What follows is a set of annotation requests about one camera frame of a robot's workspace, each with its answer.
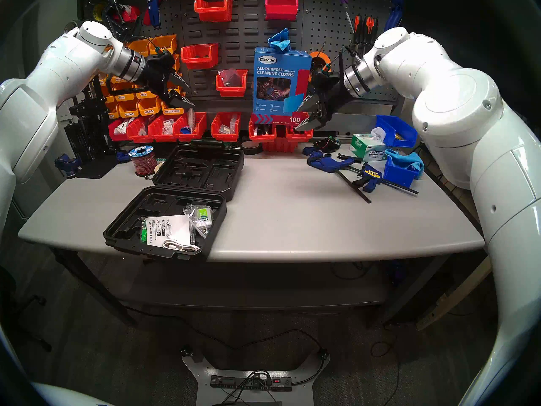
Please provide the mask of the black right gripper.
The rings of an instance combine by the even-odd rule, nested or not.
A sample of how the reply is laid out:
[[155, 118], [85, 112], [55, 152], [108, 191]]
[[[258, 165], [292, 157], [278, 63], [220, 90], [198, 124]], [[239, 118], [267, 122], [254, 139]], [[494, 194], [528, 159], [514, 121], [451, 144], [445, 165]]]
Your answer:
[[307, 95], [302, 102], [302, 121], [295, 126], [296, 132], [307, 132], [324, 128], [333, 114], [354, 100], [344, 86], [342, 77], [326, 77], [318, 92]]

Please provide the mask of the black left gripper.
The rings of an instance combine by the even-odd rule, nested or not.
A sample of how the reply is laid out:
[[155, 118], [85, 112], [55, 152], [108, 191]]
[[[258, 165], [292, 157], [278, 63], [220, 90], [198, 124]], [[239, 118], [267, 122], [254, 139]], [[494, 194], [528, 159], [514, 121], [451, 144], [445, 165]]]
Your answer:
[[158, 96], [167, 108], [195, 108], [193, 102], [177, 91], [177, 88], [185, 90], [185, 81], [182, 74], [174, 70], [174, 63], [174, 59], [145, 59], [142, 85]]

